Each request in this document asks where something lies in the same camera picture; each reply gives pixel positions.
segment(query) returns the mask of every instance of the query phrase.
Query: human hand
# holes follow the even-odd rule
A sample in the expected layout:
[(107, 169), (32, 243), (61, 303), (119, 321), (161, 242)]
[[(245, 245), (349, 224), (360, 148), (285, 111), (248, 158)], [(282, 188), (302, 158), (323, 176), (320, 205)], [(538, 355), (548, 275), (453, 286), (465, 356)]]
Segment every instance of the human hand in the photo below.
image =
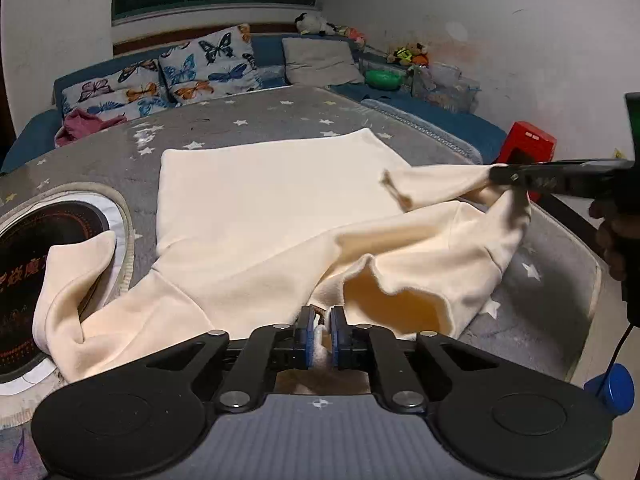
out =
[(640, 215), (619, 214), (612, 201), (594, 200), (589, 207), (589, 216), (604, 218), (596, 233), (596, 241), (604, 249), (604, 260), (609, 264), (611, 277), (624, 281), (626, 261), (618, 252), (618, 239), (640, 239)]

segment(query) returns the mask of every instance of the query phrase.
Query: pink cloth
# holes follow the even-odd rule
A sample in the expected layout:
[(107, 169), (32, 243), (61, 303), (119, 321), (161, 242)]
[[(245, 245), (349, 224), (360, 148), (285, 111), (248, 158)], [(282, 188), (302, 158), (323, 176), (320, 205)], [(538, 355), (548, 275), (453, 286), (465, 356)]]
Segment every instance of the pink cloth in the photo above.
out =
[(99, 132), (115, 126), (116, 124), (127, 122), (127, 118), (124, 114), (109, 119), (107, 121), (101, 120), (97, 115), (90, 114), (82, 108), (74, 108), (66, 117), (62, 123), (62, 128), (58, 130), (55, 137), (56, 148), (65, 146), (74, 142), (74, 140), (82, 139), (83, 137)]

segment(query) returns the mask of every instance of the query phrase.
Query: blue cap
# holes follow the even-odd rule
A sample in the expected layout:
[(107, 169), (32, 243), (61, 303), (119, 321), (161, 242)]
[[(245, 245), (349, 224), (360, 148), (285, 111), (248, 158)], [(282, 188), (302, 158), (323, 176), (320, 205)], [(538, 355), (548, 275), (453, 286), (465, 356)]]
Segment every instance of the blue cap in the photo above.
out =
[[(584, 383), (585, 391), (595, 395), (603, 378), (604, 374), (601, 374)], [(604, 404), (611, 415), (619, 416), (631, 411), (635, 396), (636, 391), (631, 374), (623, 365), (614, 364), (598, 400)]]

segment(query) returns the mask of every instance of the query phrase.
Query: butterfly pillow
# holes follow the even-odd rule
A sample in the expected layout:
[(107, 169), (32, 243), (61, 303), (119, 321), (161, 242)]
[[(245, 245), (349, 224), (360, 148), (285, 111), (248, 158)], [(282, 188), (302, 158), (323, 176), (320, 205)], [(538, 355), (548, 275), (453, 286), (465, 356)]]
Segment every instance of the butterfly pillow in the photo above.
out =
[(160, 64), (169, 92), (183, 104), (260, 88), (247, 24), (175, 46)]
[(76, 106), (104, 119), (102, 115), (104, 112), (117, 110), (118, 108), (125, 107), (129, 103), (139, 101), (142, 98), (161, 98), (166, 101), (157, 83), (146, 83), (133, 88), (98, 94), (78, 103)]
[(167, 110), (172, 105), (168, 101), (160, 97), (143, 97), (138, 101), (133, 101), (119, 108), (105, 110), (98, 116), (106, 121), (119, 115), (124, 115), (129, 121), (140, 117), (147, 117), (151, 114)]
[[(161, 81), (157, 60), (147, 59), (139, 61), (111, 75), (83, 81), (64, 89), (62, 91), (63, 113), (66, 115), (76, 107), (87, 110), (89, 106), (95, 104), (96, 98), (100, 103), (113, 101), (126, 104), (132, 100), (142, 98), (143, 95), (148, 95), (152, 89), (154, 89), (154, 94), (158, 95), (162, 92)], [(129, 100), (124, 100), (124, 98), (116, 96), (113, 96), (113, 98), (104, 97), (113, 92), (126, 92), (127, 90), (140, 92), (143, 95)]]

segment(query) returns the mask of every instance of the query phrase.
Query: stuffed animal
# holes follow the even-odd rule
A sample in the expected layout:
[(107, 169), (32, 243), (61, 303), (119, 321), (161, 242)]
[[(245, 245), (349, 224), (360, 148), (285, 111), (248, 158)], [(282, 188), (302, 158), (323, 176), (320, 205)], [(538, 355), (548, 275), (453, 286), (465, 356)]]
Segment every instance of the stuffed animal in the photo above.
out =
[(411, 43), (393, 50), (386, 56), (386, 61), (389, 63), (398, 62), (402, 66), (412, 64), (427, 66), (429, 64), (429, 58), (427, 57), (428, 51), (429, 47), (425, 43)]
[(357, 28), (353, 27), (338, 27), (335, 29), (336, 33), (345, 38), (353, 40), (360, 50), (364, 50), (367, 44), (367, 38)]
[(296, 28), (300, 34), (317, 34), (318, 36), (333, 36), (335, 25), (327, 23), (320, 14), (303, 12), (296, 18)]

